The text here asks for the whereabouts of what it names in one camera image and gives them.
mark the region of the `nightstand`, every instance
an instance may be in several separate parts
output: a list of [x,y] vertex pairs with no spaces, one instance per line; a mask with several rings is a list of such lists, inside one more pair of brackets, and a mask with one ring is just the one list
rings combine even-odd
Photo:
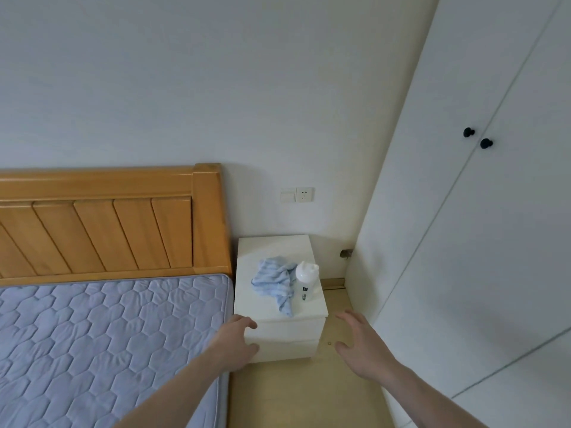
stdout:
[[234,313],[258,323],[257,329],[247,328],[245,334],[246,343],[260,345],[252,362],[313,356],[328,316],[320,282],[307,301],[301,300],[299,283],[294,284],[291,318],[278,310],[275,297],[258,295],[253,290],[252,278],[258,272],[258,262],[278,255],[298,264],[303,260],[315,262],[307,235],[247,237],[238,241]]

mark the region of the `white bottle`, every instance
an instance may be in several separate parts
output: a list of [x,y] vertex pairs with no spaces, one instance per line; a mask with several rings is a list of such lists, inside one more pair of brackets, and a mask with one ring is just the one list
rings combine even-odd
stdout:
[[299,282],[298,288],[301,290],[301,299],[306,302],[311,298],[315,283],[319,279],[319,266],[302,261],[295,268],[295,277]]

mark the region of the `drawer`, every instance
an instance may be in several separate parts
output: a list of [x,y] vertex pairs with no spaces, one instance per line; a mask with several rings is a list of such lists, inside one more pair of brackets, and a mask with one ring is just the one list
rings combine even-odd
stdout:
[[309,320],[259,321],[257,329],[246,329],[246,338],[259,341],[311,341],[319,340],[325,317]]
[[250,362],[251,364],[255,364],[257,362],[313,357],[318,350],[319,339],[297,342],[256,341],[255,339],[246,339],[247,344],[252,342],[260,345],[260,351],[256,353]]

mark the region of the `nightstand top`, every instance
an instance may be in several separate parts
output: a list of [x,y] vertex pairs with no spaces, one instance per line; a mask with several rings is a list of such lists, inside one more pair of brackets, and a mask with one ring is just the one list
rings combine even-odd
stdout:
[[252,317],[255,321],[295,321],[328,316],[321,282],[315,285],[315,292],[306,302],[301,300],[296,282],[294,286],[296,293],[292,300],[294,313],[292,318],[278,310],[275,297],[259,295],[253,290],[252,279],[258,272],[258,262],[278,255],[298,264],[303,260],[315,262],[310,238],[307,235],[239,239],[234,313]]

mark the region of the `mattress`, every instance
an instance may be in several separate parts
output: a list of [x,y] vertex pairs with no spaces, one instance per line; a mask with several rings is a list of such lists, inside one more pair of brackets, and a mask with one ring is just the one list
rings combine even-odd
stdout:
[[[221,274],[0,288],[0,426],[111,427],[231,316]],[[228,374],[190,428],[225,426]]]

